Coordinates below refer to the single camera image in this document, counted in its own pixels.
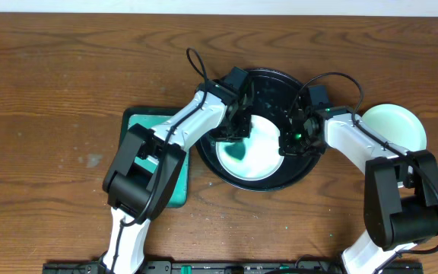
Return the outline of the dark green sponge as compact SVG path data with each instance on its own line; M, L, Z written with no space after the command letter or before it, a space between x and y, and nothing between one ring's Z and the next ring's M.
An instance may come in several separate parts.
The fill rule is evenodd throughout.
M246 155L246 145L244 142L231 142L224 151L232 159L242 161Z

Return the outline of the white plate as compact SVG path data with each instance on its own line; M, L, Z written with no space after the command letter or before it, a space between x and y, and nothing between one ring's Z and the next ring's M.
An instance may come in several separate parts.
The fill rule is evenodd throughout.
M240 142L246 145L242 161L229 157L224 148L231 142L217 142L216 155L222 168L237 179L257 181L270 177L282 165L284 156L279 155L280 130L262 116L251 116L250 137Z

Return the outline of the light green plate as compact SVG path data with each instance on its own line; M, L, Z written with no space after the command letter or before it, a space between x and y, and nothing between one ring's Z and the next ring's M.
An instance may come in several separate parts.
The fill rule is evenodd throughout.
M427 134L421 121L408 109L395 104L380 104L368 109L362 119L390 142L420 151L427 148Z

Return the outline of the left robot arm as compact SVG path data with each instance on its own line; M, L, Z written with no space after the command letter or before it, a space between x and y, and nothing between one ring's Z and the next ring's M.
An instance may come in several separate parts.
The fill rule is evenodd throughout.
M213 129L227 141L247 137L245 110L253 100L250 81L207 80L167 121L150 129L135 124L127 130L103 181L113 217L103 273L140 269L150 223L170 201L189 149Z

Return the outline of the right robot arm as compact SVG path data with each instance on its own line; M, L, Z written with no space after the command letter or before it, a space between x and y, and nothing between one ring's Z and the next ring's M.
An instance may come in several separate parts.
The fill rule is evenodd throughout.
M346 273L381 273L438 236L438 166L429 151L393 145L349 107L296 110L279 145L287 157L334 148L363 173L366 230L341 255ZM438 244L426 252L438 252Z

